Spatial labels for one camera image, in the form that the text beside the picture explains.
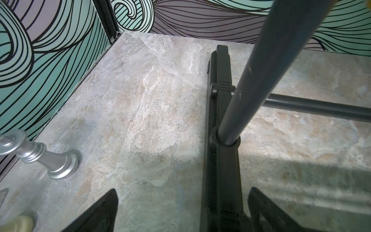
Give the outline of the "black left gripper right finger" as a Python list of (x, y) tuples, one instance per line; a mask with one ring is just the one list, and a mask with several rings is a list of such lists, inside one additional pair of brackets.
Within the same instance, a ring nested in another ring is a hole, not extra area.
[(253, 187), (248, 195), (248, 207), (254, 232), (315, 232), (292, 219), (258, 188)]

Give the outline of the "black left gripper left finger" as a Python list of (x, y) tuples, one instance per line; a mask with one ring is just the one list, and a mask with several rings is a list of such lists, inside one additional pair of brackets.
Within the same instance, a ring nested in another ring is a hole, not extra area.
[(114, 188), (67, 226), (63, 232), (113, 232), (118, 209), (118, 196)]

